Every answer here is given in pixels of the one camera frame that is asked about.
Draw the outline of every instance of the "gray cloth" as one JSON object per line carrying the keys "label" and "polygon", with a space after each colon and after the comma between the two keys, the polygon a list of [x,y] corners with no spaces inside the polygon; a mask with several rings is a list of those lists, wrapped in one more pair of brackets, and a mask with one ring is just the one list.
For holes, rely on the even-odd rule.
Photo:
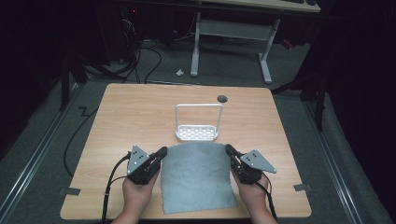
{"label": "gray cloth", "polygon": [[165,214],[237,206],[224,145],[190,142],[169,147],[161,180]]}

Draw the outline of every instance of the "black cord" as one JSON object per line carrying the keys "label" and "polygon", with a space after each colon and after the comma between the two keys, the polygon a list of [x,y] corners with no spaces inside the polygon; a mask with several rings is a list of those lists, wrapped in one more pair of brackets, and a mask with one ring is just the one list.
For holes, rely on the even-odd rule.
{"label": "black cord", "polygon": [[98,111],[98,108],[96,108],[95,110],[92,111],[92,113],[88,116],[86,116],[86,118],[84,119],[84,121],[82,121],[82,123],[78,126],[78,128],[75,130],[75,132],[73,133],[72,137],[70,138],[69,142],[67,143],[66,148],[64,149],[64,169],[66,170],[66,172],[73,177],[74,175],[72,174],[72,172],[69,170],[69,167],[67,166],[67,162],[66,162],[66,155],[67,155],[67,151],[73,141],[73,139],[76,137],[78,131],[81,129],[82,125],[85,124],[85,122],[87,122],[87,120],[96,112]]}
{"label": "black cord", "polygon": [[122,164],[122,162],[128,160],[130,158],[130,156],[131,156],[131,152],[128,152],[128,154],[126,156],[122,157],[122,159],[119,160],[119,162],[117,162],[117,164],[113,168],[113,171],[111,172],[110,178],[108,179],[107,186],[106,186],[106,192],[105,192],[105,198],[103,200],[102,224],[106,223],[107,205],[108,205],[108,196],[110,194],[110,186],[114,181],[116,181],[117,179],[120,179],[120,177],[119,177],[119,178],[116,178],[115,180],[112,180],[113,175],[114,175],[114,173],[116,173],[117,168],[119,168],[119,166]]}
{"label": "black cord", "polygon": [[259,188],[261,188],[262,190],[265,191],[265,193],[266,193],[266,195],[268,197],[268,205],[270,206],[271,214],[273,215],[274,219],[277,221],[277,215],[276,215],[276,211],[275,211],[275,207],[274,207],[274,202],[273,202],[273,199],[272,199],[272,184],[271,184],[271,180],[268,178],[268,176],[265,173],[262,173],[262,174],[265,176],[265,178],[267,178],[270,190],[268,191],[259,182],[256,182],[255,184],[257,186],[259,186]]}
{"label": "black cord", "polygon": [[111,184],[113,184],[114,182],[116,182],[117,180],[119,180],[119,179],[123,179],[123,178],[125,178],[126,177],[126,175],[123,175],[123,176],[120,176],[120,177],[117,177],[117,178],[115,178],[115,179],[113,179],[112,181],[111,181]]}
{"label": "black cord", "polygon": [[231,40],[231,38],[225,38],[224,43],[229,44],[229,45],[236,45],[236,46],[246,46],[246,45],[251,45],[253,43],[258,42],[259,40],[254,40],[254,39],[249,39],[244,43],[237,43]]}
{"label": "black cord", "polygon": [[224,38],[223,37],[208,37],[207,39],[215,39],[215,41],[212,41],[210,43],[215,43],[217,40],[219,41],[219,43],[214,48],[206,48],[206,47],[203,46],[204,42],[201,41],[201,43],[199,45],[201,49],[209,49],[209,50],[218,49],[218,48],[220,48],[222,46],[222,44],[224,42]]}
{"label": "black cord", "polygon": [[154,72],[154,70],[157,69],[158,66],[160,66],[161,61],[163,60],[163,57],[157,50],[154,50],[154,49],[146,49],[146,50],[151,50],[151,51],[155,52],[156,54],[158,54],[158,56],[160,56],[160,60],[158,61],[157,65],[145,77],[145,84],[148,84],[149,75],[151,75],[151,73]]}
{"label": "black cord", "polygon": [[126,80],[128,79],[128,76],[130,76],[132,74],[132,72],[135,71],[136,83],[140,84],[140,76],[137,74],[137,65],[140,62],[140,55],[141,55],[141,46],[139,45],[137,59],[136,59],[136,57],[134,57],[135,66],[131,69],[131,71],[128,73],[128,75],[125,77],[125,79],[122,81],[122,83],[125,83]]}
{"label": "black cord", "polygon": [[131,68],[131,71],[128,73],[128,75],[126,75],[126,77],[124,77],[122,83],[125,83],[125,82],[126,82],[126,80],[128,79],[128,77],[132,74],[132,72],[136,69],[136,67],[137,67],[137,59],[136,59],[136,57],[134,57],[134,67]]}
{"label": "black cord", "polygon": [[[124,72],[127,72],[130,69],[134,69],[134,67],[136,67],[136,59],[134,56],[134,50],[140,48],[140,36],[143,33],[143,29],[139,29],[140,31],[135,34],[131,40],[131,43],[129,44],[129,48],[127,48],[127,50],[129,51],[127,58],[130,57],[130,62],[123,68],[121,68],[120,70],[111,72],[110,74],[112,75],[112,77],[116,77],[116,78],[123,78],[125,80],[125,77],[119,77],[119,74],[122,74]],[[102,75],[106,75],[105,73],[103,73],[102,71],[99,71],[99,73],[92,71],[91,69],[89,69],[88,67],[85,67],[85,71],[89,74],[95,75],[95,76],[102,76]]]}

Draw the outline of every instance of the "wire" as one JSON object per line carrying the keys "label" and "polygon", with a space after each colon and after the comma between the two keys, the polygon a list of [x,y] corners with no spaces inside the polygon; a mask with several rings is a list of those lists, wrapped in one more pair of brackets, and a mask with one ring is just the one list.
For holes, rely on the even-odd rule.
{"label": "wire", "polygon": [[267,178],[270,190],[268,191],[259,182],[256,182],[255,185],[259,186],[259,188],[261,188],[262,190],[265,191],[265,193],[266,193],[266,195],[268,197],[268,205],[270,206],[271,213],[272,213],[274,219],[277,221],[277,215],[276,215],[276,211],[275,211],[275,207],[274,207],[274,202],[273,202],[273,199],[272,199],[272,184],[271,184],[271,180],[270,180],[270,178],[268,178],[268,176],[265,173],[262,173],[262,174],[265,176],[265,178]]}
{"label": "wire", "polygon": [[137,59],[136,59],[136,57],[134,56],[134,67],[131,68],[131,71],[126,75],[126,77],[124,77],[122,83],[125,83],[125,82],[126,82],[126,80],[128,79],[128,77],[132,74],[132,72],[136,69],[136,67],[137,67]]}
{"label": "wire", "polygon": [[259,41],[259,40],[249,39],[249,40],[245,41],[244,43],[238,43],[238,42],[234,42],[233,39],[234,38],[225,38],[224,43],[230,44],[230,45],[236,45],[236,46],[245,46],[245,45],[253,44],[253,43],[256,43]]}
{"label": "wire", "polygon": [[[128,21],[128,20],[122,20],[122,21],[124,21],[124,22],[127,22],[128,23],[128,28],[130,29],[131,27],[133,28],[133,33],[134,33],[134,30],[135,30],[135,28],[134,28],[134,25],[130,22],[130,21]],[[121,69],[119,69],[119,70],[117,70],[117,71],[110,71],[110,73],[111,74],[113,74],[115,77],[117,76],[117,75],[119,75],[119,74],[122,74],[122,73],[124,73],[124,72],[127,72],[128,70],[130,70],[130,69],[134,69],[134,67],[136,67],[136,59],[135,59],[135,56],[134,56],[134,50],[135,49],[137,49],[137,48],[140,48],[140,41],[139,41],[139,39],[140,39],[140,36],[142,35],[142,32],[143,32],[143,29],[141,29],[141,31],[140,32],[138,32],[137,34],[135,34],[135,35],[133,35],[132,36],[132,39],[131,39],[131,41],[129,41],[129,38],[128,38],[128,35],[126,34],[126,33],[124,33],[126,36],[126,38],[127,38],[127,50],[128,50],[128,52],[127,52],[127,58],[129,58],[130,57],[130,62],[125,66],[125,67],[123,67],[123,68],[121,68]],[[89,74],[92,74],[92,75],[94,75],[94,76],[102,76],[102,75],[106,75],[106,74],[104,74],[104,73],[102,73],[102,72],[95,72],[95,71],[92,71],[90,68],[88,68],[88,67],[85,67],[85,71],[87,72],[87,73],[89,73]]]}
{"label": "wire", "polygon": [[154,49],[146,49],[146,50],[151,50],[151,51],[155,52],[156,54],[158,54],[158,56],[160,56],[160,60],[158,61],[157,65],[145,77],[145,84],[148,84],[149,75],[151,75],[151,73],[154,72],[154,70],[157,69],[158,66],[160,66],[161,61],[163,60],[163,57],[157,50],[154,50]]}
{"label": "wire", "polygon": [[194,35],[190,35],[190,33],[191,33],[191,30],[192,30],[192,27],[194,26],[194,22],[195,22],[196,16],[197,16],[197,13],[195,12],[194,16],[192,17],[192,22],[191,22],[191,26],[190,26],[189,31],[185,35],[183,35],[181,38],[175,39],[175,41],[182,40],[182,39],[185,39],[185,38],[190,38],[191,36],[194,36]]}
{"label": "wire", "polygon": [[126,175],[117,177],[117,178],[113,179],[113,181],[111,181],[111,184],[113,184],[114,182],[116,182],[116,180],[123,179],[123,178],[125,178],[125,177],[126,177]]}
{"label": "wire", "polygon": [[137,73],[137,68],[134,69],[134,76],[136,77],[136,83],[140,84],[140,76]]}
{"label": "wire", "polygon": [[106,186],[106,192],[105,192],[105,198],[103,199],[103,212],[102,212],[102,223],[105,224],[106,223],[106,215],[107,215],[107,205],[108,205],[108,197],[110,195],[110,186],[111,184],[116,181],[119,178],[116,178],[115,180],[113,179],[113,175],[114,173],[116,173],[117,168],[119,168],[119,166],[126,160],[128,160],[131,156],[131,152],[128,152],[128,154],[124,157],[122,157],[121,160],[119,160],[119,162],[117,162],[117,164],[114,166],[113,171],[111,171],[111,175],[108,178],[108,182],[107,182],[107,186]]}
{"label": "wire", "polygon": [[66,172],[70,175],[70,177],[73,177],[74,175],[72,174],[72,172],[69,170],[69,167],[67,166],[67,162],[66,162],[66,156],[67,156],[67,151],[70,148],[70,145],[73,141],[73,139],[76,137],[78,131],[81,129],[81,127],[85,124],[85,122],[87,122],[87,120],[98,111],[98,108],[96,108],[95,110],[92,111],[92,113],[88,116],[86,116],[86,118],[84,119],[84,121],[81,122],[81,124],[78,126],[78,128],[74,131],[72,137],[70,138],[69,142],[67,143],[66,148],[64,149],[64,169],[66,170]]}
{"label": "wire", "polygon": [[211,41],[211,42],[208,42],[208,43],[215,43],[217,40],[219,41],[219,44],[217,45],[217,46],[215,46],[214,48],[205,48],[201,43],[200,43],[200,48],[202,48],[202,49],[218,49],[218,48],[220,48],[221,46],[222,46],[222,44],[223,44],[223,42],[224,42],[224,38],[222,38],[222,37],[220,37],[220,38],[218,38],[218,37],[212,37],[212,38],[210,38],[210,37],[208,37],[208,39],[215,39],[215,41]]}

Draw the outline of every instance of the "human hand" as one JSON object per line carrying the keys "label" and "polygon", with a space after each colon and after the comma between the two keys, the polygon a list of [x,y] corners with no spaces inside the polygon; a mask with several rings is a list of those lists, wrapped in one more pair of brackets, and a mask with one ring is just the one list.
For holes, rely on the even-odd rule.
{"label": "human hand", "polygon": [[[236,173],[232,171],[233,178],[235,179],[236,185],[239,189],[239,196],[241,197],[242,202],[247,207],[248,212],[250,213],[251,221],[253,224],[272,224],[277,223],[271,213],[267,209],[267,205],[265,202],[266,193],[263,189],[255,184],[247,185],[242,184]],[[268,179],[262,175],[262,179],[258,181],[263,187],[268,189]]]}
{"label": "human hand", "polygon": [[160,171],[151,178],[147,185],[136,185],[125,178],[122,183],[124,206],[122,212],[114,219],[113,223],[137,223],[149,204],[152,189]]}

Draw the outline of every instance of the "black cable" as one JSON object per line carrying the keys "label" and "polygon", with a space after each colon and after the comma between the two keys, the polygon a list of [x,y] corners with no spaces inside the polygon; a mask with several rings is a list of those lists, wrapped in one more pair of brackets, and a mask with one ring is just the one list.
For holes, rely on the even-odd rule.
{"label": "black cable", "polygon": [[222,44],[223,44],[223,42],[224,42],[224,38],[223,37],[212,37],[212,38],[208,38],[208,39],[215,39],[215,41],[212,41],[212,42],[209,42],[209,43],[215,43],[217,40],[219,41],[219,44],[217,45],[217,46],[215,46],[214,48],[206,48],[206,47],[204,47],[202,44],[203,44],[203,41],[201,41],[200,42],[200,48],[201,49],[209,49],[209,50],[212,50],[212,49],[218,49],[218,48],[220,48],[221,46],[222,46]]}
{"label": "black cable", "polygon": [[76,137],[76,134],[78,133],[78,131],[81,129],[82,125],[85,124],[85,122],[87,122],[87,120],[98,111],[98,108],[96,108],[95,110],[92,111],[92,113],[88,116],[86,116],[86,118],[84,119],[84,121],[81,122],[81,124],[78,126],[78,128],[75,130],[75,132],[73,133],[72,137],[70,138],[69,142],[67,143],[66,148],[64,149],[64,169],[66,170],[66,172],[73,177],[74,175],[72,174],[72,172],[70,172],[68,166],[67,166],[67,162],[66,162],[66,155],[67,155],[67,151],[73,141],[73,139]]}
{"label": "black cable", "polygon": [[126,75],[126,77],[124,77],[124,80],[122,81],[122,83],[125,83],[126,80],[128,79],[128,77],[132,74],[132,72],[136,69],[137,66],[137,59],[136,57],[134,57],[134,67],[131,68],[131,71],[129,71],[129,73]]}
{"label": "black cable", "polygon": [[268,191],[259,182],[256,182],[255,184],[257,186],[259,186],[259,188],[261,188],[262,190],[265,191],[265,193],[266,193],[266,195],[268,197],[268,205],[270,206],[271,214],[273,215],[274,219],[277,221],[277,215],[276,215],[276,211],[275,211],[275,207],[274,207],[274,202],[273,202],[273,199],[272,199],[272,184],[271,184],[271,180],[268,178],[268,176],[265,173],[262,173],[262,174],[265,176],[265,178],[267,178],[270,190]]}
{"label": "black cable", "polygon": [[126,177],[126,175],[123,175],[123,176],[120,176],[120,177],[117,177],[117,178],[115,178],[115,179],[113,179],[112,181],[111,181],[111,184],[113,184],[114,182],[116,182],[117,180],[119,180],[119,179],[123,179],[123,178],[125,178]]}
{"label": "black cable", "polygon": [[131,156],[131,152],[128,152],[128,154],[126,156],[122,157],[122,159],[119,160],[119,162],[117,162],[117,164],[114,166],[113,171],[111,172],[111,175],[108,179],[107,186],[106,186],[106,192],[105,192],[105,198],[103,200],[102,224],[106,223],[107,205],[108,205],[108,196],[110,194],[110,186],[114,181],[119,179],[119,178],[116,178],[115,180],[112,180],[113,175],[114,175],[114,173],[116,173],[117,168],[119,168],[119,166],[122,164],[122,162],[128,160],[130,158],[130,156]]}
{"label": "black cable", "polygon": [[114,78],[117,78],[117,79],[123,78],[123,77],[119,77],[119,74],[127,72],[128,70],[133,69],[134,67],[136,67],[136,64],[135,64],[136,59],[135,59],[135,56],[134,56],[134,50],[137,49],[137,48],[140,48],[140,44],[141,43],[140,43],[139,39],[140,39],[140,36],[142,35],[142,33],[143,33],[143,29],[139,29],[139,31],[135,35],[133,35],[132,40],[130,41],[131,43],[128,46],[129,48],[127,48],[127,50],[128,50],[127,54],[128,55],[126,56],[126,58],[130,57],[130,62],[125,67],[121,68],[120,70],[114,71],[114,72],[108,71],[106,73],[104,73],[105,70],[102,70],[102,69],[105,69],[103,66],[94,67],[95,70],[100,69],[100,70],[98,70],[99,73],[94,72],[94,71],[92,71],[91,69],[89,69],[87,67],[85,67],[85,71],[87,73],[95,75],[95,76],[108,75],[110,77],[114,77]]}
{"label": "black cable", "polygon": [[245,41],[244,43],[237,43],[237,42],[232,41],[231,38],[224,39],[224,43],[229,44],[229,45],[236,45],[236,46],[246,46],[246,45],[256,43],[258,41],[259,40],[249,39],[249,40]]}
{"label": "black cable", "polygon": [[137,56],[137,59],[136,59],[136,56],[134,56],[134,59],[135,59],[135,65],[134,65],[134,67],[131,69],[131,71],[128,73],[128,75],[125,77],[125,79],[122,81],[122,83],[125,83],[126,82],[126,80],[128,79],[128,76],[130,76],[131,74],[132,74],[132,72],[135,70],[135,77],[136,77],[136,83],[137,84],[140,84],[140,77],[139,77],[139,75],[137,74],[137,65],[139,64],[139,62],[140,62],[140,55],[141,55],[141,45],[139,45],[139,48],[138,48],[138,56]]}
{"label": "black cable", "polygon": [[188,37],[186,37],[186,38],[184,38],[184,39],[181,39],[181,40],[175,40],[173,43],[176,44],[176,45],[178,45],[178,46],[181,46],[181,47],[189,47],[189,46],[194,45],[194,41],[189,41],[189,42],[190,42],[189,44],[180,44],[180,43],[178,43],[178,42],[180,42],[180,41],[186,42],[186,41],[187,41],[189,38],[191,38],[191,37],[194,37],[194,35],[188,36]]}
{"label": "black cable", "polygon": [[146,50],[151,50],[151,51],[155,52],[156,54],[158,54],[158,56],[160,56],[160,60],[158,61],[157,65],[145,77],[145,84],[148,84],[149,75],[151,75],[151,73],[154,72],[154,70],[157,69],[158,66],[160,66],[160,63],[163,60],[163,57],[157,50],[154,50],[154,49],[146,49]]}

